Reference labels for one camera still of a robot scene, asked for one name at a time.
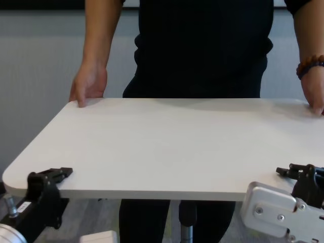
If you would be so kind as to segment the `person's right hand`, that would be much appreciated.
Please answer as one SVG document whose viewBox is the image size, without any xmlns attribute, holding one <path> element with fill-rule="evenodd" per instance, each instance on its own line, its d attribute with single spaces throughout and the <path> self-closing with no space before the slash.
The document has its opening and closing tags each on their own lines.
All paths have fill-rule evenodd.
<svg viewBox="0 0 324 243">
<path fill-rule="evenodd" d="M 78 107 L 85 107 L 87 99 L 103 98 L 106 86 L 106 67 L 100 63 L 83 61 L 72 81 L 68 101 L 76 101 Z"/>
</svg>

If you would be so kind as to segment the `person's left hand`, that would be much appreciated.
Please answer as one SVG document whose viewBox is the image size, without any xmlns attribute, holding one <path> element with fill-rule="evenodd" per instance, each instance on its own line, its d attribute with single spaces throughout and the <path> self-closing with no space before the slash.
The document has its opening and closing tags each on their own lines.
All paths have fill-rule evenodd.
<svg viewBox="0 0 324 243">
<path fill-rule="evenodd" d="M 301 79 L 304 96 L 317 115 L 323 115 L 323 67 L 315 66 Z"/>
</svg>

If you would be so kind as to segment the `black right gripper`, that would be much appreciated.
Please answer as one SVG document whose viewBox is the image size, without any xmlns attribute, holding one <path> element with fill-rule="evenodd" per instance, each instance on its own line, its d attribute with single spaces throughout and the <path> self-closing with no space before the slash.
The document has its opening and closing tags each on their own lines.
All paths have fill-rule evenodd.
<svg viewBox="0 0 324 243">
<path fill-rule="evenodd" d="M 296 179 L 292 196 L 303 200 L 307 205 L 322 208 L 323 205 L 323 168 L 314 165 L 290 164 L 288 169 L 276 168 L 276 172 L 290 179 Z"/>
</svg>

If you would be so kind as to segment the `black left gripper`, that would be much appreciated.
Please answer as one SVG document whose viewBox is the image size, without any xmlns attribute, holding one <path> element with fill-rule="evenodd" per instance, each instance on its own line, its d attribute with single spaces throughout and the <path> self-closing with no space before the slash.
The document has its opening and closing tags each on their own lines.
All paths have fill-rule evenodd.
<svg viewBox="0 0 324 243">
<path fill-rule="evenodd" d="M 24 202 L 30 204 L 20 213 L 15 225 L 27 242 L 34 242 L 47 227 L 61 227 L 69 199 L 61 196 L 57 184 L 72 173 L 72 168 L 50 168 L 28 175 Z"/>
</svg>

